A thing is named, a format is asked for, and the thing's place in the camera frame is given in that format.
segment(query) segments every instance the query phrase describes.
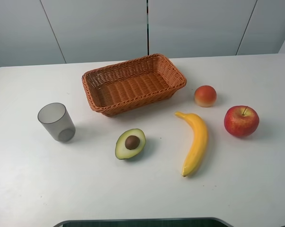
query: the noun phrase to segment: apple stem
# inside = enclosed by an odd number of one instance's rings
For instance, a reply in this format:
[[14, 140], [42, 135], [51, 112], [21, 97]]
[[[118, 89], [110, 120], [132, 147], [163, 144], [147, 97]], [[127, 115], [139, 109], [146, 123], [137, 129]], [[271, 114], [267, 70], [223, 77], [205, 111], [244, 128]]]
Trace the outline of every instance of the apple stem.
[[248, 108], [248, 107], [246, 106], [246, 108], [244, 109], [243, 113], [241, 114], [242, 116], [245, 115], [245, 111], [246, 111], [247, 108]]

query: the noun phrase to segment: wall seam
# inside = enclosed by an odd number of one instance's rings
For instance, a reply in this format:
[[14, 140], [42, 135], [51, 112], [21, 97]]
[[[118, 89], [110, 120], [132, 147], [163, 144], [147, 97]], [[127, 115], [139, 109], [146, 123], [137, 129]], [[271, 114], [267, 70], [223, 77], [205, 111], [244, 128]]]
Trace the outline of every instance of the wall seam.
[[147, 48], [148, 55], [150, 54], [150, 41], [149, 41], [149, 0], [147, 0]]
[[42, 3], [42, 0], [39, 0], [39, 1], [40, 1], [40, 4], [41, 4], [42, 7], [43, 7], [43, 10], [44, 10], [45, 15], [46, 15], [46, 17], [47, 17], [47, 20], [48, 20], [48, 22], [49, 22], [50, 28], [51, 28], [51, 30], [52, 30], [52, 32], [53, 32], [54, 38], [55, 38], [55, 40], [56, 40], [56, 42], [57, 42], [58, 48], [59, 48], [59, 50], [60, 50], [60, 52], [61, 52], [61, 54], [62, 54], [62, 58], [63, 58], [63, 60], [65, 61], [65, 63], [67, 63], [67, 62], [66, 62], [66, 59], [65, 59], [65, 56], [64, 56], [63, 53], [62, 53], [61, 46], [60, 46], [59, 43], [58, 43], [58, 40], [57, 40], [57, 38], [56, 38], [56, 35], [55, 35], [54, 30], [53, 30], [53, 28], [52, 28], [52, 25], [51, 25], [51, 23], [50, 23], [49, 17], [48, 17], [48, 15], [47, 15], [47, 13], [46, 13], [46, 10], [45, 10], [45, 8], [44, 8], [44, 5], [43, 5], [43, 3]]
[[246, 34], [246, 32], [247, 32], [247, 29], [248, 29], [249, 23], [250, 23], [250, 21], [251, 21], [252, 15], [253, 15], [253, 13], [254, 13], [254, 10], [255, 10], [255, 7], [256, 7], [257, 2], [258, 2], [258, 0], [255, 1], [253, 10], [252, 10], [251, 15], [250, 15], [250, 17], [249, 17], [247, 26], [246, 26], [246, 28], [245, 28], [245, 30], [244, 30], [244, 32], [243, 32], [243, 35], [242, 35], [242, 37], [241, 37], [241, 40], [240, 40], [240, 43], [239, 43], [239, 46], [238, 46], [238, 48], [237, 48], [237, 51], [236, 51], [236, 54], [235, 54], [235, 55], [238, 54], [238, 51], [239, 51], [239, 49], [240, 49], [241, 43], [242, 43], [242, 41], [243, 41], [243, 38], [244, 38], [244, 36], [245, 36], [245, 34]]

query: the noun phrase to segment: avocado flesh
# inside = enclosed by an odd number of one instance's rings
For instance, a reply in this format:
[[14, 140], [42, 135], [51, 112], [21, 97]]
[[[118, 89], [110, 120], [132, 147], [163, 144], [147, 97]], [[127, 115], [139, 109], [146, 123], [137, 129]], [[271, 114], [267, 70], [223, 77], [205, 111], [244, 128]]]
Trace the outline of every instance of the avocado flesh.
[[[125, 140], [129, 136], [136, 136], [139, 138], [140, 143], [137, 148], [133, 150], [129, 150], [125, 147]], [[115, 156], [118, 159], [128, 159], [134, 157], [135, 155], [139, 154], [142, 150], [144, 145], [146, 144], [146, 137], [142, 130], [140, 129], [130, 129], [125, 131], [117, 140], [116, 147], [115, 147]]]

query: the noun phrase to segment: yellow banana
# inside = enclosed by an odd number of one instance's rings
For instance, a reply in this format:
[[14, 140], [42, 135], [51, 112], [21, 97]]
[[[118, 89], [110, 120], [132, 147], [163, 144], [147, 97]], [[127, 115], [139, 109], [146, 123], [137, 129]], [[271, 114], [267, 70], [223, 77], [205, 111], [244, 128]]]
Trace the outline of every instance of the yellow banana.
[[200, 166], [208, 143], [208, 130], [203, 119], [194, 113], [176, 112], [175, 115], [184, 119], [194, 131], [193, 144], [182, 168], [182, 176], [188, 176]]

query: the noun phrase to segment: banana stem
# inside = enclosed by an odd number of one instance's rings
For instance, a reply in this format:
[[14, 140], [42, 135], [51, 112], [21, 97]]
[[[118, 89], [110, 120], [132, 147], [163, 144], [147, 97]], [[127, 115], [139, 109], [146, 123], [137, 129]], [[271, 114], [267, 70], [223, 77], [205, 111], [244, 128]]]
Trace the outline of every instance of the banana stem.
[[185, 116], [186, 116], [186, 114], [185, 114], [185, 113], [182, 113], [182, 112], [179, 112], [179, 111], [177, 111], [177, 112], [175, 113], [175, 115], [176, 115], [177, 117], [182, 118], [182, 119], [184, 119], [184, 118], [185, 118]]

